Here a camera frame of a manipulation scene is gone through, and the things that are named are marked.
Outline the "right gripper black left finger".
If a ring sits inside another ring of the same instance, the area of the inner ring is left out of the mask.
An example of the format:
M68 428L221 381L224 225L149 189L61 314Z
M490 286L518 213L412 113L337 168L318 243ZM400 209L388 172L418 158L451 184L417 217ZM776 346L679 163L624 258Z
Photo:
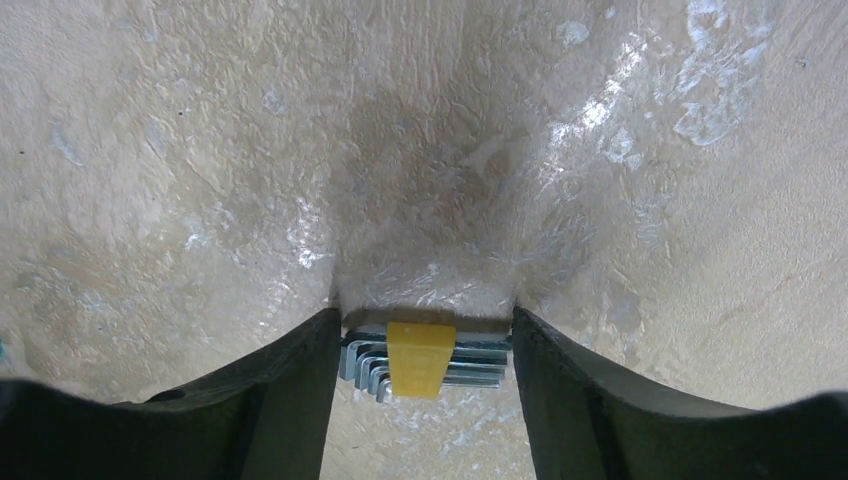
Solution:
M316 479L340 358L324 309L280 339L142 403L1 384L5 479Z

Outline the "yellow clip hex key set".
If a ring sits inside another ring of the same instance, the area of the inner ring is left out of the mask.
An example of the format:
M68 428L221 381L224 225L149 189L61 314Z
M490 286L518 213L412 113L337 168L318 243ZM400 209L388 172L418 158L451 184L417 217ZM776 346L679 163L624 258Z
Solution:
M432 399L444 387L499 388L511 350L508 331L411 321L364 325L342 338L338 376L379 403L389 394Z

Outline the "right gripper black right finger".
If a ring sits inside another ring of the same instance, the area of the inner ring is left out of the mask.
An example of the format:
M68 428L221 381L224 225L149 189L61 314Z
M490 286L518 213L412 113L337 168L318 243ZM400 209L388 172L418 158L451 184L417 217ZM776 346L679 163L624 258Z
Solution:
M768 410L704 399L637 374L513 311L513 352L540 479L843 479L847 396Z

